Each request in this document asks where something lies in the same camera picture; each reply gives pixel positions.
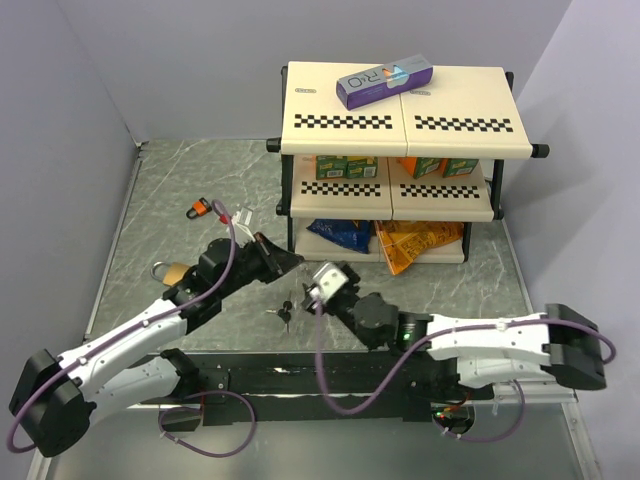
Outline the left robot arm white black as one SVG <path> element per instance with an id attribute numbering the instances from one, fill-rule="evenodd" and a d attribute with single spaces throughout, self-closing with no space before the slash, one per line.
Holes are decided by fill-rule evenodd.
<path id="1" fill-rule="evenodd" d="M 8 450 L 57 456 L 93 424 L 133 404 L 136 386 L 146 399 L 191 399 L 198 378 L 184 354 L 162 353 L 142 366 L 137 361 L 213 319 L 225 298 L 255 281 L 270 284 L 303 261 L 262 233 L 245 245 L 216 239 L 176 284 L 133 319 L 57 356 L 37 351 L 25 362 L 9 403 L 14 423 Z"/>

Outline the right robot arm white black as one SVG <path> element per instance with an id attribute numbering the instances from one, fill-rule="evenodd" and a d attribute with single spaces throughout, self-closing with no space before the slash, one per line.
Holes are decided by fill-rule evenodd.
<path id="1" fill-rule="evenodd" d="M 438 390 L 459 398 L 470 389 L 520 379 L 552 378 L 562 387 L 605 388 L 598 326 L 564 304 L 548 304 L 524 317 L 467 319 L 417 314 L 386 302 L 378 292 L 362 296 L 359 276 L 345 262 L 324 263 L 304 288 L 303 308 L 342 324 L 370 351 L 382 347 L 405 357 L 424 353 L 454 364 L 437 373 Z"/>

